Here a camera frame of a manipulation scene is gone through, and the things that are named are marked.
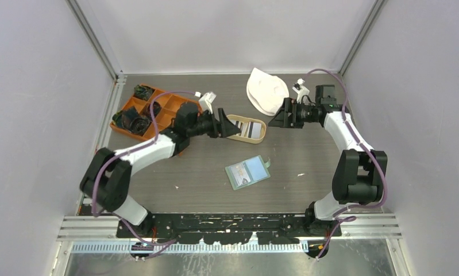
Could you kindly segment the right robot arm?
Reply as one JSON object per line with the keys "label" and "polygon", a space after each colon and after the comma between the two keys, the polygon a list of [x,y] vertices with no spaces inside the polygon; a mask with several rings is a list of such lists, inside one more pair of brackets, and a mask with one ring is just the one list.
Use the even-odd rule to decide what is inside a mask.
{"label": "right robot arm", "polygon": [[336,225],[339,215],[351,208],[374,209],[386,199],[385,172],[388,157],[375,150],[359,134],[352,117],[334,96],[333,85],[318,85],[315,99],[299,81],[293,85],[297,98],[287,97],[270,127],[301,129],[306,123],[319,123],[335,142],[340,159],[331,182],[331,192],[312,202],[305,212],[304,227],[311,236],[319,236],[327,225]]}

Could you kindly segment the green card holder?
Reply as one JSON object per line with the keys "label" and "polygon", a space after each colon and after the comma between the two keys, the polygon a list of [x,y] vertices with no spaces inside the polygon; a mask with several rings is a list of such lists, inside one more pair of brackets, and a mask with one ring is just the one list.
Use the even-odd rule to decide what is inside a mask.
{"label": "green card holder", "polygon": [[236,164],[239,164],[239,163],[244,163],[245,164],[245,167],[246,167],[246,169],[248,171],[248,174],[251,177],[251,182],[249,184],[246,184],[246,185],[237,186],[236,183],[235,183],[233,174],[232,174],[232,172],[230,170],[230,167],[235,165],[235,164],[227,166],[227,167],[225,167],[225,172],[227,173],[228,179],[229,179],[229,181],[231,183],[231,186],[232,186],[233,190],[242,189],[244,187],[250,186],[252,184],[255,184],[257,182],[263,181],[263,180],[268,179],[268,178],[271,177],[271,175],[270,175],[270,173],[268,171],[268,168],[271,165],[271,160],[270,159],[264,160],[261,155],[254,156],[252,158],[246,159],[246,160],[238,162]]}

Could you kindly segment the white gold-lettered card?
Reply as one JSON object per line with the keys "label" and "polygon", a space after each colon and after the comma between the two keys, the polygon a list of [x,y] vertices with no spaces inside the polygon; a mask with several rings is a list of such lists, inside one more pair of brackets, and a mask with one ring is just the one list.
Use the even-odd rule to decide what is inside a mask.
{"label": "white gold-lettered card", "polygon": [[251,182],[251,177],[249,176],[244,163],[235,164],[230,167],[230,170],[237,186],[246,185]]}

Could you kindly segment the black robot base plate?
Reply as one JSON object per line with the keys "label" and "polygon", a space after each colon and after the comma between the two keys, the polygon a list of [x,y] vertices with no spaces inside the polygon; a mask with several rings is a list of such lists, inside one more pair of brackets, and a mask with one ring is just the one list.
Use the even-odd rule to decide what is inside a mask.
{"label": "black robot base plate", "polygon": [[246,244],[255,236],[259,245],[297,244],[304,239],[324,241],[336,221],[319,221],[299,213],[156,213],[146,227],[135,227],[143,239],[180,244]]}

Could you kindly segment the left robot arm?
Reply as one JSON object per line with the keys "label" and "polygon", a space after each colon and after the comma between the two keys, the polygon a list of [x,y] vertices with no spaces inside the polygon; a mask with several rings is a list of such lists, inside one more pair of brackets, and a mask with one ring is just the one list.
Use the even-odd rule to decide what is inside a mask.
{"label": "left robot arm", "polygon": [[98,150],[80,181],[80,191],[92,199],[94,208],[100,206],[114,213],[129,222],[137,236],[147,237],[153,221],[150,212],[128,194],[131,177],[151,164],[178,155],[192,137],[226,138],[240,132],[222,108],[217,114],[209,110],[200,113],[195,103],[185,102],[171,124],[155,137],[118,151]]}

